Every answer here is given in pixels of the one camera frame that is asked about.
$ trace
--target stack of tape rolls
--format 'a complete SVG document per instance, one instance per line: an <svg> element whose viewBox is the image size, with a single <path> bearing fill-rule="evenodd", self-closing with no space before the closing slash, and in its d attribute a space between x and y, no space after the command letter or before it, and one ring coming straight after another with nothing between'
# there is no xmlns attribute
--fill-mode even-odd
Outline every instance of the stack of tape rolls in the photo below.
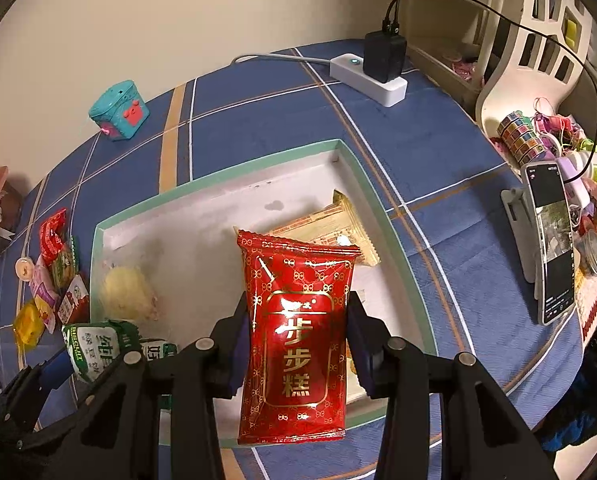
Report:
<svg viewBox="0 0 597 480"><path fill-rule="evenodd" d="M499 124L498 133L521 166L547 157L547 149L534 130L531 118L520 111L508 114Z"/></svg>

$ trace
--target chair backrest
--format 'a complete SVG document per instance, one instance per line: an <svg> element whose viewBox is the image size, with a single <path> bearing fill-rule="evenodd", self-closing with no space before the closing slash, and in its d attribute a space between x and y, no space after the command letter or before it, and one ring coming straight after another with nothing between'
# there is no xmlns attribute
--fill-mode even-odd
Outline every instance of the chair backrest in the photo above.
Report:
<svg viewBox="0 0 597 480"><path fill-rule="evenodd" d="M585 61L591 35L591 15L580 0L511 0L505 15L567 45ZM554 110L574 88L582 66L565 49L515 26L498 66L476 102L476 120L488 137L508 113L534 114L534 102L546 98Z"/></svg>

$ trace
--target red snack package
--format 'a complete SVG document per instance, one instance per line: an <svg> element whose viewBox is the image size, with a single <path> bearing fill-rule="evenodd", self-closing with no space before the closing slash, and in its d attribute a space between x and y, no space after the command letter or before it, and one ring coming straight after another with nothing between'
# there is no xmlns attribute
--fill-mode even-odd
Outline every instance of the red snack package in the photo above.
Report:
<svg viewBox="0 0 597 480"><path fill-rule="evenodd" d="M345 436L345 304L356 246L238 232L250 311L239 444Z"/></svg>
<svg viewBox="0 0 597 480"><path fill-rule="evenodd" d="M47 266L56 260L63 248L63 240L58 236L58 232L65 225L66 212L67 209L63 208L40 225L40 254Z"/></svg>

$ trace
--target blue tablecloth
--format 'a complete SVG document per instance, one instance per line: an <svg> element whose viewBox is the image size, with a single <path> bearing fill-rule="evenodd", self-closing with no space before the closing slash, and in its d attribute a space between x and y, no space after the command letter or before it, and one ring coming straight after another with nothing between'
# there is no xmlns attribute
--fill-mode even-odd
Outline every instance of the blue tablecloth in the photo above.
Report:
<svg viewBox="0 0 597 480"><path fill-rule="evenodd" d="M360 41L286 51L332 58L362 54ZM94 228L168 186L326 139L354 150L405 248L442 356L475 353L534 426L567 390L582 360L578 317L536 324L533 288L523 279L500 192L518 186L464 111L409 62L404 101L383 108L328 76L325 66L250 60L179 86L148 103L131 140L98 134L61 162L25 199L20 227L0 254L0 366L7 383L62 346L46 333L19 356L11 324L29 299L14 263L39 254L38 226L61 207L88 273ZM75 406L73 381L50 395L46 426ZM440 478L440 416L431 398L430 477ZM338 442L226 450L245 478L372 478L383 420ZM168 448L161 450L165 459ZM166 460L163 467L167 469Z"/></svg>

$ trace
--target phone screen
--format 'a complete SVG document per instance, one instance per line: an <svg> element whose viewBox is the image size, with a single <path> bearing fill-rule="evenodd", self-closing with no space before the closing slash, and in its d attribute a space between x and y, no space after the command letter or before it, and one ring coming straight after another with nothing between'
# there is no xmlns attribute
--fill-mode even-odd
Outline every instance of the phone screen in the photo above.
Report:
<svg viewBox="0 0 597 480"><path fill-rule="evenodd" d="M543 263L543 323L549 323L574 302L574 254L569 207L556 164L529 167L527 177L534 196Z"/></svg>

